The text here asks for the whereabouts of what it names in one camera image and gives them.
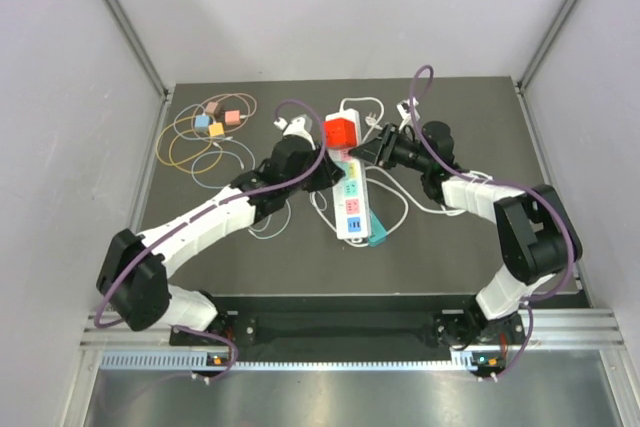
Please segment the green USB charger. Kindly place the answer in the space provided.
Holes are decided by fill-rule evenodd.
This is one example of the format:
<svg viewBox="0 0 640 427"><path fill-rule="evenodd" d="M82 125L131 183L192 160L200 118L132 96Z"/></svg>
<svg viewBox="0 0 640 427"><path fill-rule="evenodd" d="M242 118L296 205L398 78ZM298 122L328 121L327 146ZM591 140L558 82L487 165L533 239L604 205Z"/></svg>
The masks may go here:
<svg viewBox="0 0 640 427"><path fill-rule="evenodd" d="M353 180L356 179L358 176L358 168L354 163L346 163L344 165L343 168L345 175L346 175L346 179L349 180Z"/></svg>

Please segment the blue USB charger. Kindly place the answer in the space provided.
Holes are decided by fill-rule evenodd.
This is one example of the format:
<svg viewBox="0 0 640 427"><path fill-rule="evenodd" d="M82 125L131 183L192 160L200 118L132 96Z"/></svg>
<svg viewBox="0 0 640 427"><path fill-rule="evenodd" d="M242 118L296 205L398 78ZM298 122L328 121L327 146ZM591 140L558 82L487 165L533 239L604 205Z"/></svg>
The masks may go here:
<svg viewBox="0 0 640 427"><path fill-rule="evenodd" d="M197 115L194 117L193 129L196 132L207 132L211 125L211 118L207 115Z"/></svg>

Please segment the red cube socket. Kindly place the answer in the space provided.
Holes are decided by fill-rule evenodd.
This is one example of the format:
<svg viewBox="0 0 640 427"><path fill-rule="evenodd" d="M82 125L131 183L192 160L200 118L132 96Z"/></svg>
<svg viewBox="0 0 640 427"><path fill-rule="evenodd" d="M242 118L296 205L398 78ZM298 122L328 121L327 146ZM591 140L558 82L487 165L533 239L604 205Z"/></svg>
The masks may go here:
<svg viewBox="0 0 640 427"><path fill-rule="evenodd" d="M355 123L347 118L325 120L324 132L328 149L350 149L358 144Z"/></svg>

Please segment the yellow USB charger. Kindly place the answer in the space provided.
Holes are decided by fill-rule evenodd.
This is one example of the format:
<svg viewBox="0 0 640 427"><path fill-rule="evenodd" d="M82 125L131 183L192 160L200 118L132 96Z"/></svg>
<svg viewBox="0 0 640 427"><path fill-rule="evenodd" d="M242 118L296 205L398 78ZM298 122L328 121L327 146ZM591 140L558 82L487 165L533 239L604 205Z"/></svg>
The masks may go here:
<svg viewBox="0 0 640 427"><path fill-rule="evenodd" d="M212 139L222 139L225 137L225 126L221 122L213 122L208 126L208 134Z"/></svg>

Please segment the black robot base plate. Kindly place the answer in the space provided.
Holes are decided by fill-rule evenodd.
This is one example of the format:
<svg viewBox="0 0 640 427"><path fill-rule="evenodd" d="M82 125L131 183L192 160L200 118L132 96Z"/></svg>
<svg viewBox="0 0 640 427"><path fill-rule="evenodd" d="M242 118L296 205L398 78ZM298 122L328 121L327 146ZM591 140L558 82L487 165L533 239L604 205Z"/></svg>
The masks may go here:
<svg viewBox="0 0 640 427"><path fill-rule="evenodd" d="M515 346L517 313L482 319L469 295L217 296L214 333L243 360L428 358L451 347Z"/></svg>

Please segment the teal power strip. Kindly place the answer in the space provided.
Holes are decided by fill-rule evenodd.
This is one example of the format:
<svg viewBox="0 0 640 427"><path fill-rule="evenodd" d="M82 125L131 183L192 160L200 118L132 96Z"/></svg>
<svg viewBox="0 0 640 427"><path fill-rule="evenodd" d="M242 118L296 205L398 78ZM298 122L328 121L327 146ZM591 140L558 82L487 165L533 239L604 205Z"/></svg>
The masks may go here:
<svg viewBox="0 0 640 427"><path fill-rule="evenodd" d="M377 247L386 241L388 231L373 211L370 212L370 222L371 232L368 238L368 246Z"/></svg>

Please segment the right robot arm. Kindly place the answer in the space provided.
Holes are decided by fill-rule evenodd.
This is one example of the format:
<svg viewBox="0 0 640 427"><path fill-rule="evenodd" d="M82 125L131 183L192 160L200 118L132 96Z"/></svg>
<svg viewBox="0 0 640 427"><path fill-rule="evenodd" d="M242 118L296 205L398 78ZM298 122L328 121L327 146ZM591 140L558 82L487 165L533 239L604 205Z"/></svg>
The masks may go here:
<svg viewBox="0 0 640 427"><path fill-rule="evenodd" d="M469 341L487 343L520 301L580 260L583 247L556 190L540 184L530 190L473 178L455 162L450 127L440 121L423 125L421 136L394 124L349 150L349 154L389 170L397 165L420 173L426 196L442 207L461 210L497 228L503 265L463 310L461 331Z"/></svg>

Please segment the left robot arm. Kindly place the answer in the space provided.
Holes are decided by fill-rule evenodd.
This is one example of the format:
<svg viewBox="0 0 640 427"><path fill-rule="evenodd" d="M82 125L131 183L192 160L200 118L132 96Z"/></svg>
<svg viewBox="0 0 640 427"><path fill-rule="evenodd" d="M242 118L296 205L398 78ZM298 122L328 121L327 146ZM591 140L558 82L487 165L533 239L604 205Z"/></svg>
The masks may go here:
<svg viewBox="0 0 640 427"><path fill-rule="evenodd" d="M170 284L186 262L214 243L283 208L299 191L335 186L345 173L324 146L287 135L258 168L242 173L200 206L142 233L125 228L109 244L96 287L103 299L94 325L112 307L120 322L139 332L155 325L193 331L205 343L226 334L227 321L212 298Z"/></svg>

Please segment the white power strip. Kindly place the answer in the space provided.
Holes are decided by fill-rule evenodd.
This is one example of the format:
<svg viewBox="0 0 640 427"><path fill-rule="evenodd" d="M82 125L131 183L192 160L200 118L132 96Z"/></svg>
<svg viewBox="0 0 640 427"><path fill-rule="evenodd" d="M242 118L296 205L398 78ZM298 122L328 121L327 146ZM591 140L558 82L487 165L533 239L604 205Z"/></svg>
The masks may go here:
<svg viewBox="0 0 640 427"><path fill-rule="evenodd" d="M325 120L340 117L355 123L358 146L362 140L359 113L354 109L339 110L337 113L327 115ZM349 155L350 149L328 149L331 158L340 168L343 169L346 163L354 163L358 168L356 179L347 180L345 176L332 187L336 235L340 240L364 245L371 232L365 166L362 161Z"/></svg>

